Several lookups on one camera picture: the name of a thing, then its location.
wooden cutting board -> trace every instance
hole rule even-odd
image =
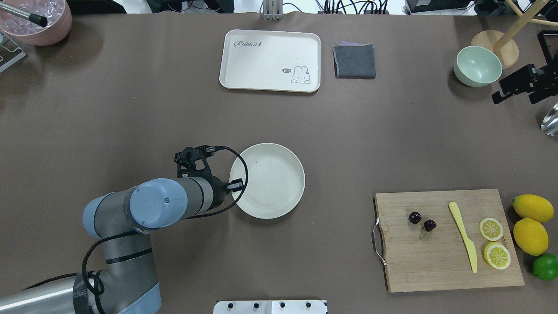
[[[498,190],[378,193],[374,199],[380,219],[388,291],[525,284]],[[458,204],[467,235],[477,249],[476,274],[471,270],[463,239],[448,207],[452,201]],[[408,220],[414,211],[422,215],[418,225]],[[484,260],[483,250],[489,241],[480,234],[479,223],[486,217],[497,219],[504,227],[504,236],[499,242],[507,247],[512,257],[507,269],[494,269]],[[420,226],[428,219],[434,220],[437,227],[419,239]]]

lemon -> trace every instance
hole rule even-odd
[[[494,218],[485,218],[479,224],[480,234],[488,241],[498,241],[504,235],[502,224]]]
[[[529,217],[538,222],[546,222],[554,216],[552,204],[537,195],[520,195],[513,199],[512,205],[516,213],[521,217]]]
[[[529,217],[519,220],[513,227],[513,237],[525,253],[539,256],[549,247],[549,234],[538,221]]]
[[[506,269],[512,261],[508,249],[499,242],[490,242],[484,247],[484,260],[496,269]]]

wooden mug tree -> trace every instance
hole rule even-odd
[[[519,8],[512,2],[506,0],[509,7],[519,16],[519,19],[509,28],[506,33],[499,31],[482,31],[473,37],[471,46],[481,46],[495,53],[504,69],[509,69],[515,65],[519,59],[519,48],[516,42],[512,39],[527,23],[539,23],[550,26],[558,26],[556,22],[546,20],[537,20],[533,18],[540,10],[549,2],[549,0],[537,0],[530,8],[522,13]]]

metal stick with black tip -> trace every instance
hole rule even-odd
[[[25,20],[28,20],[28,21],[30,21],[32,23],[35,23],[35,24],[37,24],[41,27],[45,27],[48,24],[48,20],[46,19],[46,17],[40,16],[40,15],[37,15],[37,14],[33,14],[33,13],[29,13],[27,11],[24,11],[24,10],[16,8],[16,7],[12,7],[8,4],[5,4],[2,1],[0,1],[0,10],[8,12],[10,14],[13,14],[17,17],[23,18]]]

cutting board handle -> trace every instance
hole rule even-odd
[[[382,264],[384,266],[386,266],[386,260],[383,258],[383,256],[378,252],[378,249],[376,248],[376,237],[374,236],[374,232],[376,231],[376,228],[380,226],[380,218],[377,217],[376,218],[376,224],[374,225],[374,228],[372,228],[372,246],[374,247],[374,251],[376,251],[376,254],[378,254],[378,257],[380,258],[380,261],[382,262]]]

